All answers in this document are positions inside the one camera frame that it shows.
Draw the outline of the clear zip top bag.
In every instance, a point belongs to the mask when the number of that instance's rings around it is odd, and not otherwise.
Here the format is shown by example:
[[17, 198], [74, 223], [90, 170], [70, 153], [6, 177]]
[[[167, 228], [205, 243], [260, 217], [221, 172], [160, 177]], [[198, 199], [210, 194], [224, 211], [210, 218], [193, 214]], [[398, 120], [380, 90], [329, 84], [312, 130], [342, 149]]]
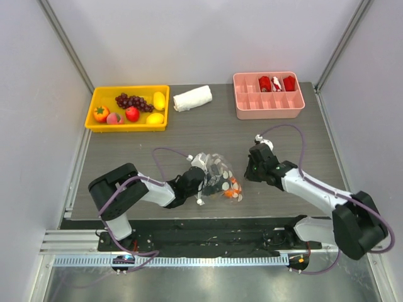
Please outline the clear zip top bag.
[[204, 182], [200, 185], [195, 196], [196, 203], [203, 206], [207, 199], [216, 198], [229, 199], [232, 203], [241, 202], [243, 200], [242, 192], [240, 198], [227, 198], [224, 195], [224, 191], [229, 188], [231, 177], [235, 177], [234, 171], [223, 155], [207, 154], [207, 170], [205, 171]]

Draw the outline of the yellow fake lemon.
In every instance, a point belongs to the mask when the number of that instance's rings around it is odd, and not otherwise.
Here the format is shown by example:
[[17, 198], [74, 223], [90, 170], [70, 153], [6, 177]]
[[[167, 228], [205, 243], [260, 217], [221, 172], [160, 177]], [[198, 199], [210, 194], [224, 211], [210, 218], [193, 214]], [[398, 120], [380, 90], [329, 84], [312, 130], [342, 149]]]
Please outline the yellow fake lemon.
[[161, 113], [152, 113], [146, 119], [147, 125], [160, 125], [164, 123], [164, 115]]

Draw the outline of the red fake tomato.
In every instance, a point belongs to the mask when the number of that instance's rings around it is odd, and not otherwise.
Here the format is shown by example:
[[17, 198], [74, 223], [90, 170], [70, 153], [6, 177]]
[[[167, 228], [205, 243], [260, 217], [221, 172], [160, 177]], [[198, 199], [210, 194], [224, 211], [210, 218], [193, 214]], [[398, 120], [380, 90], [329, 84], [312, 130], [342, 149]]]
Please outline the red fake tomato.
[[125, 110], [125, 116], [128, 121], [135, 123], [140, 118], [140, 111], [136, 107], [131, 106]]

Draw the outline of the yellow fake mango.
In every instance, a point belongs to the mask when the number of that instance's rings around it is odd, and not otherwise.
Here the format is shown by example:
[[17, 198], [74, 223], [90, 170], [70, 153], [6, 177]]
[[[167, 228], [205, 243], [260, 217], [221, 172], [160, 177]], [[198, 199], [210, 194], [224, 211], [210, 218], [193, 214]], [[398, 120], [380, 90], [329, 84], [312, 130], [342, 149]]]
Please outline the yellow fake mango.
[[166, 107], [166, 97], [162, 92], [155, 92], [153, 95], [153, 106], [158, 111], [164, 111]]

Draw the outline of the pink fake peach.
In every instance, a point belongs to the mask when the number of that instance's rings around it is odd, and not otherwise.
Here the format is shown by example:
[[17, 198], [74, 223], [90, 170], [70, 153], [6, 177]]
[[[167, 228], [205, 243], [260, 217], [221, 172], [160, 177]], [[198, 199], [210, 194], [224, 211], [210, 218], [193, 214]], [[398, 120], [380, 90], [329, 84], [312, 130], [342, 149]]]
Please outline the pink fake peach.
[[118, 113], [110, 113], [106, 118], [106, 123], [108, 125], [122, 125], [125, 123], [125, 120], [123, 116]]

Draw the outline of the purple fake grape bunch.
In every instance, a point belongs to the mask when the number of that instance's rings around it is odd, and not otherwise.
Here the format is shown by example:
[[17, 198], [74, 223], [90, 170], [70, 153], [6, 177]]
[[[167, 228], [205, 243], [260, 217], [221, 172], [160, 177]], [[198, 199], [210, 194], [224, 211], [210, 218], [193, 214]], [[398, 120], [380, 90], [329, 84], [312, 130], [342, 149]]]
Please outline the purple fake grape bunch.
[[115, 98], [115, 101], [118, 107], [122, 109], [134, 107], [143, 113], [151, 113], [155, 109], [152, 104], [148, 103], [143, 97], [140, 96], [128, 96], [125, 93], [121, 93]]

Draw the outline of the orange red fake persimmon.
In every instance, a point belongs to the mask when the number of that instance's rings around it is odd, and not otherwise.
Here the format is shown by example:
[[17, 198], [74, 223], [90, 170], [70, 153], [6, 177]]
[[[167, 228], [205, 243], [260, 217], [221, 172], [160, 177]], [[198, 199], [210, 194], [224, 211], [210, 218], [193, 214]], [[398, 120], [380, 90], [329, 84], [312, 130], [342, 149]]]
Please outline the orange red fake persimmon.
[[110, 110], [106, 106], [97, 106], [93, 110], [93, 116], [96, 122], [106, 123]]

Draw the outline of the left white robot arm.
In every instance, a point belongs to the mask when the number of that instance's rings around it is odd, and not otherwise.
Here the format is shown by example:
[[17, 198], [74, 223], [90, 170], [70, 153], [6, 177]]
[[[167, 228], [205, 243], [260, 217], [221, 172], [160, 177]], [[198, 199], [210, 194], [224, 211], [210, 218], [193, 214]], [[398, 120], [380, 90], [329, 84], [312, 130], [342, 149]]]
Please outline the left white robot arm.
[[126, 212], [137, 202], [154, 203], [160, 207], [177, 208], [199, 193], [205, 178], [199, 167], [191, 167], [173, 180], [159, 182], [140, 173], [127, 163], [104, 174], [88, 185], [98, 216], [111, 231], [112, 243], [121, 251], [134, 243], [132, 227]]

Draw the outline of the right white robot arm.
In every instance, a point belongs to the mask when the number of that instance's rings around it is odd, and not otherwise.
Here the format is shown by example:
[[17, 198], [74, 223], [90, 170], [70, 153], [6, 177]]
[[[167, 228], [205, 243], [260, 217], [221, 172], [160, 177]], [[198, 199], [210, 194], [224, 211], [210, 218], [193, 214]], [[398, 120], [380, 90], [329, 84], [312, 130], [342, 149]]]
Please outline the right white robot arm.
[[279, 162], [265, 143], [249, 149], [244, 176], [296, 195], [325, 214], [324, 218], [303, 216], [284, 233], [285, 243], [293, 249], [315, 241], [335, 245], [350, 259], [359, 260], [389, 235], [369, 194], [338, 190], [311, 178], [294, 163]]

